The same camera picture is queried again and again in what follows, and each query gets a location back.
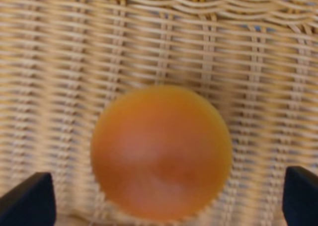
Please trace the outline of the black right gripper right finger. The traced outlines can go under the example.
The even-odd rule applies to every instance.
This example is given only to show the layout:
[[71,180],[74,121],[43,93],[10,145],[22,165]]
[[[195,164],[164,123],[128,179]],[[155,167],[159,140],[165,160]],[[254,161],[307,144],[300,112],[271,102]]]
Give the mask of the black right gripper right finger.
[[318,225],[318,176],[301,166],[286,168],[282,211],[289,226]]

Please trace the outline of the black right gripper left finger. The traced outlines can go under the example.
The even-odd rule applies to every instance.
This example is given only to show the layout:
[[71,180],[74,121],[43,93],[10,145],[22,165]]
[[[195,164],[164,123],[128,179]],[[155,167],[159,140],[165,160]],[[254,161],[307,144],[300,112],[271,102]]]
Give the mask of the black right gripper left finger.
[[36,172],[0,198],[2,226],[53,226],[56,200],[52,175]]

